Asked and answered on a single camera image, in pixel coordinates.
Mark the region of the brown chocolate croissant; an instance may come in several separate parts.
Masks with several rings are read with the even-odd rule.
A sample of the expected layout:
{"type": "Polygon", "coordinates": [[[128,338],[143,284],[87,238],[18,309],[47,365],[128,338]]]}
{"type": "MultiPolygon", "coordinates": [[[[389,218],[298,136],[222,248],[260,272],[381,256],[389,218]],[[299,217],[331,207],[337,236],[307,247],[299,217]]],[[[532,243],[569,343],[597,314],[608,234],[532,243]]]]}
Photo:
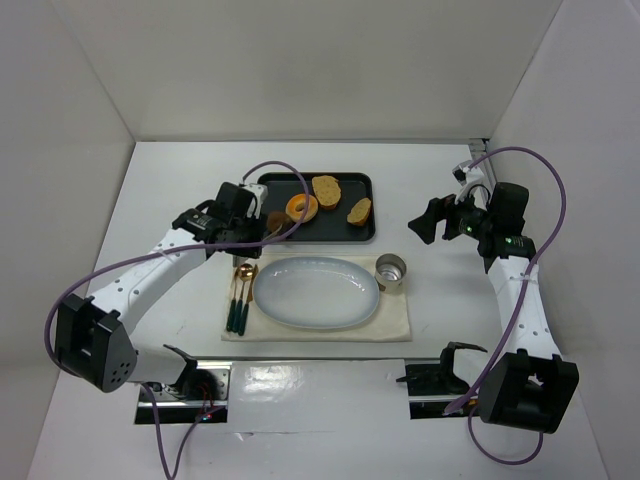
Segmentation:
{"type": "Polygon", "coordinates": [[[271,234],[278,235],[280,232],[286,231],[291,224],[291,218],[282,211],[273,211],[267,218],[267,229],[271,234]]]}

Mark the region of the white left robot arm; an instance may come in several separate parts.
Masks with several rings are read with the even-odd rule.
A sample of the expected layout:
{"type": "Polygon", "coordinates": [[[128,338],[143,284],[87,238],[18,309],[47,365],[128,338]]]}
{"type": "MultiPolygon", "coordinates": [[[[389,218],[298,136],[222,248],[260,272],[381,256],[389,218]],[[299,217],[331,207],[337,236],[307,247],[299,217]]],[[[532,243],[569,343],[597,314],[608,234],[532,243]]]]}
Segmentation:
{"type": "Polygon", "coordinates": [[[181,213],[151,251],[86,298],[70,293],[57,309],[53,358],[110,393],[127,382],[182,390],[197,361],[182,350],[135,346],[131,336],[151,307],[215,251],[258,258],[266,233],[261,209],[268,189],[225,182],[214,199],[181,213]]]}

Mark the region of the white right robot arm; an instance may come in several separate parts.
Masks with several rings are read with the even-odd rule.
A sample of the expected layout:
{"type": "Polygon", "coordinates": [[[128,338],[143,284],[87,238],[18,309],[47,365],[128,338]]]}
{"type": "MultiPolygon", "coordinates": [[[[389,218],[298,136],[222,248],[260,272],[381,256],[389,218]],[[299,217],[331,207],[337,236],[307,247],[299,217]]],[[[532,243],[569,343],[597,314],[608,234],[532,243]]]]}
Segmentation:
{"type": "Polygon", "coordinates": [[[489,424],[554,433],[579,382],[577,366],[562,359],[552,338],[538,285],[539,249],[523,235],[529,200],[526,188],[499,183],[485,208],[476,206],[470,188],[429,201],[426,211],[408,224],[425,243],[466,235],[477,241],[498,301],[503,334],[468,391],[451,402],[446,413],[477,400],[481,419],[489,424]]]}

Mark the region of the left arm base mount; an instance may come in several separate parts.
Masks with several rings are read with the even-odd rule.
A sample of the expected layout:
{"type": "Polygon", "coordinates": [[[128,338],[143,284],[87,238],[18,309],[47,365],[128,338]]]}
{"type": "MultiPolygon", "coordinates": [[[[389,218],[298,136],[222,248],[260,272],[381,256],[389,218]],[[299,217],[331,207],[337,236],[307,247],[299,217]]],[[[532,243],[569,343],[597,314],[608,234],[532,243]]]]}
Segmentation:
{"type": "Polygon", "coordinates": [[[151,393],[141,387],[134,424],[154,423],[151,399],[156,401],[161,424],[187,425],[198,415],[203,415],[203,424],[226,423],[231,373],[230,362],[204,361],[186,393],[157,382],[150,384],[151,393]]]}

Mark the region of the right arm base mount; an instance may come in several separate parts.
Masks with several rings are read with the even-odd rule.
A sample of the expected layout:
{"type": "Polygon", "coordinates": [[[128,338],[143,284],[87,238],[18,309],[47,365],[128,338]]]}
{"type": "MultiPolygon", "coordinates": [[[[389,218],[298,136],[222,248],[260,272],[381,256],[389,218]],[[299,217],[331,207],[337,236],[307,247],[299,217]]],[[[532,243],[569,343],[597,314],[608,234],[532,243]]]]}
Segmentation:
{"type": "Polygon", "coordinates": [[[396,383],[406,387],[412,420],[444,418],[445,407],[469,389],[469,384],[447,371],[439,359],[406,360],[396,383]]]}

